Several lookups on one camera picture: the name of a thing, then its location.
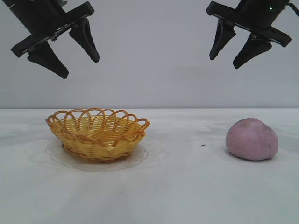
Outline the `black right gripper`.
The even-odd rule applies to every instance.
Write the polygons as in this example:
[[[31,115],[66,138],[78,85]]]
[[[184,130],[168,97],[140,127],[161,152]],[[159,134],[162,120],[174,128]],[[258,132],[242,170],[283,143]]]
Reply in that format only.
[[[271,41],[285,47],[292,40],[282,31],[274,28],[272,23],[277,19],[288,0],[241,0],[236,8],[211,1],[206,12],[221,20],[217,21],[215,39],[209,53],[214,60],[224,46],[236,35],[235,26],[245,29],[249,35],[245,45],[233,61],[239,69],[252,58],[271,49]]]

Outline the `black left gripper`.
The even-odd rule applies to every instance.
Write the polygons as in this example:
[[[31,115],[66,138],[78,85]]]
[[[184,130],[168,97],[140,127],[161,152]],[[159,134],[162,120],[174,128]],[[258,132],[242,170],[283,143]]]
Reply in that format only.
[[[62,79],[66,79],[69,72],[46,41],[56,40],[69,29],[71,29],[70,37],[83,48],[91,60],[95,63],[100,61],[87,18],[94,13],[94,8],[87,1],[66,12],[63,9],[66,3],[65,0],[4,1],[4,4],[30,32],[30,36],[14,45],[11,51],[17,57],[28,53],[27,59],[30,62],[47,68]]]

